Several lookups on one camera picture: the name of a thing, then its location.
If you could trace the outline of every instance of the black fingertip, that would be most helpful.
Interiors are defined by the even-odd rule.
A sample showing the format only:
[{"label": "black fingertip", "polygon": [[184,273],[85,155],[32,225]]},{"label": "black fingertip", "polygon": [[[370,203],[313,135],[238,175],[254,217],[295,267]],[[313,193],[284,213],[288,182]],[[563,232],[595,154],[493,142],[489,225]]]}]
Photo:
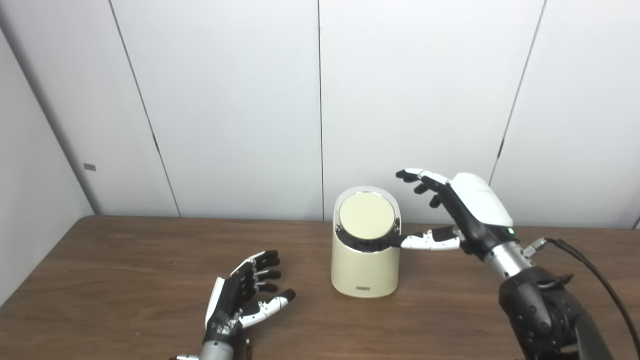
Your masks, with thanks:
[{"label": "black fingertip", "polygon": [[415,183],[418,181],[418,177],[415,174],[409,174],[408,172],[402,170],[396,173],[396,177],[398,179],[402,179],[406,183]]},{"label": "black fingertip", "polygon": [[415,192],[418,195],[422,195],[423,193],[426,193],[428,191],[429,191],[429,188],[425,184],[420,184],[416,186],[413,192]]},{"label": "black fingertip", "polygon": [[442,205],[442,201],[440,201],[438,195],[434,195],[433,199],[431,199],[431,202],[429,203],[429,206],[431,207],[431,209],[437,209],[438,207],[440,207],[440,205]]},{"label": "black fingertip", "polygon": [[267,251],[264,252],[263,256],[266,259],[277,258],[278,257],[278,251],[277,250],[267,250]]},{"label": "black fingertip", "polygon": [[402,247],[402,242],[406,240],[405,235],[391,236],[384,243],[391,247]]},{"label": "black fingertip", "polygon": [[264,291],[266,293],[274,293],[278,291],[278,286],[274,284],[262,284],[259,285],[260,291]]},{"label": "black fingertip", "polygon": [[280,297],[283,297],[285,299],[287,299],[288,302],[292,302],[293,299],[296,298],[296,292],[293,291],[293,289],[288,289],[285,290],[282,294],[279,295]]}]

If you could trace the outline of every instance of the robotic hand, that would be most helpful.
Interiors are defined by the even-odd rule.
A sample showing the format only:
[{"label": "robotic hand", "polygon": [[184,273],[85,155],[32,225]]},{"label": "robotic hand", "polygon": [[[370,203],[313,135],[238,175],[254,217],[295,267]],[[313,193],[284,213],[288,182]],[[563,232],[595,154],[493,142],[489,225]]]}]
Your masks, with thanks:
[{"label": "robotic hand", "polygon": [[[521,248],[513,220],[484,180],[472,174],[458,174],[450,180],[414,168],[396,176],[406,183],[419,182],[417,194],[434,192],[430,206],[443,205],[459,230],[446,227],[403,236],[392,246],[461,247],[487,264],[500,282],[500,306],[527,360],[613,360],[593,319],[564,288],[572,276],[557,277],[531,261],[547,241],[540,239]],[[574,345],[577,351],[567,352]]]},{"label": "robotic hand", "polygon": [[265,280],[282,276],[279,271],[268,270],[279,264],[277,251],[265,251],[246,259],[228,279],[219,277],[207,308],[200,357],[180,355],[172,360],[232,360],[243,329],[273,316],[296,297],[289,289],[264,302],[247,304],[258,292],[278,291],[278,286]]}]

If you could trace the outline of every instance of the robotic finger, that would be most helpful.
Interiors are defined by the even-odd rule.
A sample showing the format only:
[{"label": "robotic finger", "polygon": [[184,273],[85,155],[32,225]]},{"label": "robotic finger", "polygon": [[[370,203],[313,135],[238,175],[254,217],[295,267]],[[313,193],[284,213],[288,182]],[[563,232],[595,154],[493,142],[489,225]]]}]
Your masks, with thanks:
[{"label": "robotic finger", "polygon": [[243,308],[243,316],[240,317],[240,323],[244,329],[261,323],[280,311],[283,307],[289,305],[295,298],[296,292],[289,289],[267,301],[246,306]]},{"label": "robotic finger", "polygon": [[413,250],[457,250],[460,249],[462,235],[453,226],[429,230],[426,233],[399,236],[390,242],[392,247]]},{"label": "robotic finger", "polygon": [[258,282],[258,292],[261,293],[275,293],[278,291],[278,286],[274,284],[267,284],[266,282]]},{"label": "robotic finger", "polygon": [[255,273],[257,281],[277,280],[282,277],[282,273],[275,270],[265,270]]},{"label": "robotic finger", "polygon": [[247,269],[248,264],[251,265],[253,272],[259,272],[266,268],[278,266],[280,264],[280,259],[278,259],[278,252],[276,250],[260,252],[244,260],[233,272],[231,272],[231,276],[241,273],[242,269]]},{"label": "robotic finger", "polygon": [[398,171],[396,173],[396,177],[402,179],[406,183],[414,183],[418,180],[421,181],[422,184],[418,185],[415,189],[416,193],[425,193],[428,190],[437,191],[439,187],[451,182],[451,180],[440,174],[426,171],[421,168],[406,168]]}]

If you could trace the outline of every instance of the round top display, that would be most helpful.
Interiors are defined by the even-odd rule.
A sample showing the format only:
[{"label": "round top display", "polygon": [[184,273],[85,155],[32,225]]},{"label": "round top display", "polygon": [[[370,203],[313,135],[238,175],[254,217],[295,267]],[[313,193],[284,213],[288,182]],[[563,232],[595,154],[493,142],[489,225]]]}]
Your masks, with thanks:
[{"label": "round top display", "polygon": [[374,240],[388,234],[396,212],[387,199],[376,193],[357,193],[340,207],[340,222],[347,233],[362,240]]}]

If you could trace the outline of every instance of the silver metal tube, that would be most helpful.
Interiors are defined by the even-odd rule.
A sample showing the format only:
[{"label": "silver metal tube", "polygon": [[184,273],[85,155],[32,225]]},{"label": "silver metal tube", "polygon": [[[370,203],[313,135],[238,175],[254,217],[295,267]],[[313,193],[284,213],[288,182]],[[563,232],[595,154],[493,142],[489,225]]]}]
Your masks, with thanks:
[{"label": "silver metal tube", "polygon": [[494,247],[484,257],[484,263],[489,265],[493,276],[500,283],[519,274],[526,268],[536,266],[531,258],[524,255],[524,250],[515,241],[500,244]]},{"label": "silver metal tube", "polygon": [[219,341],[207,341],[202,345],[200,360],[233,360],[234,348]]}]

